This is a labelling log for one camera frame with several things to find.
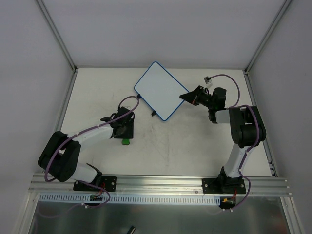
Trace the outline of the blue-framed whiteboard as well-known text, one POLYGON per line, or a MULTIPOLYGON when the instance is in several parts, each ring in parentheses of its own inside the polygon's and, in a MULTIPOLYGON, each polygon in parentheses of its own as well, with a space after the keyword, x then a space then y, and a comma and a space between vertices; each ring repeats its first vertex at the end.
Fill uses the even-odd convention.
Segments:
POLYGON ((136 82, 134 90, 163 121, 167 121, 184 102, 180 95, 189 92, 157 61, 136 82))

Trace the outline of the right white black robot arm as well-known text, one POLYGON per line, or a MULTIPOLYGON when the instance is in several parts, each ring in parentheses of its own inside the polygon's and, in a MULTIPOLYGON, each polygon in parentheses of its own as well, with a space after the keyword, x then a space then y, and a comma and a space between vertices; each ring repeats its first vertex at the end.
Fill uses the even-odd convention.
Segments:
POLYGON ((204 194, 245 194, 243 169, 252 150, 266 139, 266 129, 256 106, 225 108, 226 89, 217 87, 212 94, 198 86, 179 96, 194 105, 208 108, 208 118, 214 124, 230 125, 233 147, 226 164, 216 178, 202 179, 204 194))

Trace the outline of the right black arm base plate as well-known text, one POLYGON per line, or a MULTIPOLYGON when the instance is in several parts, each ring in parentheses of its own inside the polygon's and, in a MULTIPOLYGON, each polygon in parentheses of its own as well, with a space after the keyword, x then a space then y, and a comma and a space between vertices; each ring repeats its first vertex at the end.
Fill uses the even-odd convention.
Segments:
POLYGON ((230 178, 224 180, 221 178, 203 178, 202 190, 204 194, 234 194, 246 193, 245 182, 242 177, 230 178))

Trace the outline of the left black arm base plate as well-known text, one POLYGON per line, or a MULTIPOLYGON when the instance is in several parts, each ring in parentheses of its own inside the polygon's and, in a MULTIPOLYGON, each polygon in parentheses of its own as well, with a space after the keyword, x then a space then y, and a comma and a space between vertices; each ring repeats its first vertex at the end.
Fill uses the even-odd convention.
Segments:
POLYGON ((90 182, 92 186, 86 185, 85 183, 81 183, 80 181, 76 181, 73 186, 74 191, 79 192, 98 192, 101 187, 108 192, 116 191, 117 177, 116 176, 98 176, 92 182, 90 182))

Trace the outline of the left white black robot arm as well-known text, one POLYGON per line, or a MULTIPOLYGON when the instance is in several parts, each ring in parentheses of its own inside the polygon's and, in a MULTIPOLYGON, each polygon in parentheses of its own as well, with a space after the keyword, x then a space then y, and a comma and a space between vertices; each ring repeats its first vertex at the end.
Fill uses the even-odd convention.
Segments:
POLYGON ((101 124, 82 130, 72 136, 56 131, 38 159, 44 170, 44 180, 66 182, 74 179, 78 184, 97 190, 102 184, 102 172, 90 164, 79 163, 79 155, 85 149, 110 139, 132 139, 135 113, 118 107, 117 113, 104 117, 101 124))

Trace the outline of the green bone-shaped eraser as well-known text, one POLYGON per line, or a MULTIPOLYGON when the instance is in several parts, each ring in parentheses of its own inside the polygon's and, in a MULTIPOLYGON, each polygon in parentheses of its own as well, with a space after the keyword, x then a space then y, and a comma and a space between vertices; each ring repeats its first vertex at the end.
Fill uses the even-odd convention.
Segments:
POLYGON ((122 145, 130 145, 130 140, 127 138, 124 138, 121 143, 122 145))

